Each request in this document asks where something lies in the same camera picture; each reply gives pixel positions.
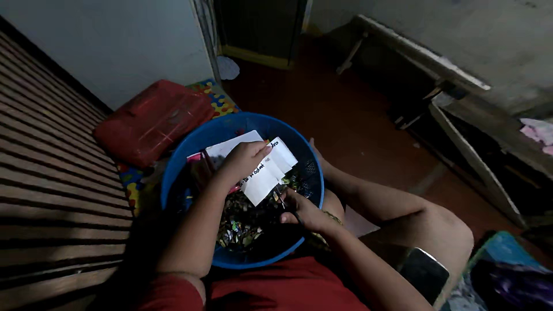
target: thigh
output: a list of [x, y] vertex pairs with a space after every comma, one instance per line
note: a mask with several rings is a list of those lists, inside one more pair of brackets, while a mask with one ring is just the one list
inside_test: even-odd
[[380, 230], [360, 238], [387, 262], [395, 254], [386, 245], [418, 247], [449, 271], [450, 277], [434, 307], [439, 308], [457, 283], [471, 254], [472, 231], [452, 212], [435, 205], [384, 224]]

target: blue plastic basket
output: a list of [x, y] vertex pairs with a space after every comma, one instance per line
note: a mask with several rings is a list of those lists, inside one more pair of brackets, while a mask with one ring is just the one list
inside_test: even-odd
[[[301, 176], [300, 193], [307, 196], [315, 206], [321, 208], [325, 188], [322, 170], [317, 156], [307, 140], [298, 131], [280, 120], [250, 112], [233, 113], [216, 118], [196, 128], [182, 140], [173, 152], [163, 176], [161, 183], [162, 208], [167, 207], [170, 193], [171, 195], [175, 193], [175, 190], [171, 191], [171, 187], [185, 166], [187, 156], [234, 138], [237, 136], [237, 132], [247, 133], [252, 130], [257, 130], [264, 139], [280, 137], [284, 141], [298, 159], [297, 168], [299, 176]], [[213, 265], [229, 269], [247, 269], [265, 266], [280, 260], [300, 246], [304, 238], [300, 231], [288, 234], [288, 232], [294, 231], [291, 229], [291, 227], [296, 227], [294, 225], [279, 226], [282, 226], [282, 230], [285, 230], [287, 234], [269, 236], [267, 238], [268, 241], [271, 241], [269, 247], [255, 247], [247, 255], [232, 252], [217, 245], [213, 254]]]

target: white paper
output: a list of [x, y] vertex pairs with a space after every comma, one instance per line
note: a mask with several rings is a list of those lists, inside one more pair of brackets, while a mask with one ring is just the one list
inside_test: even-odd
[[273, 146], [273, 150], [271, 151], [271, 157], [273, 157], [273, 160], [275, 161], [276, 166], [283, 173], [287, 173], [289, 170], [292, 169], [294, 165], [298, 163], [298, 160], [296, 160], [296, 157], [292, 154], [290, 149], [288, 149], [286, 144], [279, 137], [273, 139], [270, 145]]
[[277, 167], [271, 156], [268, 155], [259, 164], [250, 176], [240, 181], [240, 190], [248, 197], [253, 206], [257, 206], [284, 177], [284, 173]]
[[[206, 152], [213, 166], [217, 169], [236, 145], [241, 142], [256, 141], [263, 141], [263, 139], [257, 131], [251, 131], [220, 144], [208, 147], [206, 148]], [[280, 138], [275, 138], [271, 142], [271, 146], [273, 146], [271, 153], [263, 158], [261, 163], [249, 176], [240, 181], [240, 190], [244, 192], [254, 206], [257, 206], [265, 199], [277, 184], [282, 183], [282, 178], [285, 173], [298, 163], [298, 160], [296, 160], [292, 152]]]
[[218, 169], [219, 166], [223, 163], [223, 160], [228, 156], [228, 154], [234, 149], [239, 143], [245, 142], [262, 142], [263, 139], [257, 133], [256, 130], [247, 132], [246, 134], [234, 137], [220, 144], [213, 145], [206, 148], [207, 155], [211, 158], [213, 167]]

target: leg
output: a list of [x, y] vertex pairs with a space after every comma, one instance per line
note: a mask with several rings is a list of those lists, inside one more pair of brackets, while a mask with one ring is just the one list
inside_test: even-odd
[[325, 196], [322, 201], [322, 210], [329, 212], [334, 217], [338, 218], [342, 223], [344, 223], [345, 211], [342, 203], [340, 202], [336, 194], [328, 189], [325, 189]]
[[356, 212], [381, 226], [380, 230], [361, 237], [369, 248], [385, 258], [386, 244], [419, 247], [446, 267], [450, 277], [434, 304], [435, 308], [440, 307], [470, 256], [474, 244], [472, 231], [442, 206], [348, 175], [331, 166], [318, 151], [317, 155], [329, 187]]

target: left hand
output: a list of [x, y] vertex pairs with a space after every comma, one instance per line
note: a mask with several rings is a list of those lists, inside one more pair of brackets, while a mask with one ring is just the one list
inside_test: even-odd
[[265, 142], [239, 143], [227, 155], [217, 175], [234, 185], [250, 175], [271, 150]]

